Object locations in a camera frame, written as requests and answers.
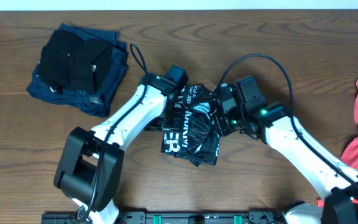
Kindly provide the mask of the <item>black shirt with orange lines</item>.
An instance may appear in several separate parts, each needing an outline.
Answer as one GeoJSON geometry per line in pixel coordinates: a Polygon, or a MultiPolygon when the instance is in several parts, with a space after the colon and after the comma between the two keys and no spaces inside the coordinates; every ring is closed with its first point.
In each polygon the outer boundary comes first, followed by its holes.
{"type": "Polygon", "coordinates": [[[214,166],[220,145],[212,118],[215,111],[211,90],[202,84],[187,84],[175,102],[173,127],[164,132],[161,152],[196,167],[214,166]]]}

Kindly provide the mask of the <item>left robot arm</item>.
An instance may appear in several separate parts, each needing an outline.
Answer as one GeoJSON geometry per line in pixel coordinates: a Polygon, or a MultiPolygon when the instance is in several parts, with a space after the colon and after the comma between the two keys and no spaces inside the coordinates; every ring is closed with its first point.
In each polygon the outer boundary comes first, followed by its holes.
{"type": "Polygon", "coordinates": [[[89,131],[77,127],[68,135],[53,180],[79,206],[66,223],[117,220],[113,198],[126,149],[153,120],[158,130],[170,128],[176,100],[187,82],[185,70],[175,65],[164,76],[147,73],[130,100],[110,118],[89,131]]]}

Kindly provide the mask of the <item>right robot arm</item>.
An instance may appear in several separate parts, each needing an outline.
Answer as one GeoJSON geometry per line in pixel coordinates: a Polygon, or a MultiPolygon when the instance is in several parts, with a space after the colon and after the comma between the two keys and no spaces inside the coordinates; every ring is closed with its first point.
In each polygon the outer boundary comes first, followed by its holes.
{"type": "Polygon", "coordinates": [[[322,207],[304,202],[276,215],[275,223],[358,223],[358,170],[332,155],[281,103],[268,104],[253,77],[216,87],[216,128],[240,131],[286,157],[317,191],[322,207]]]}

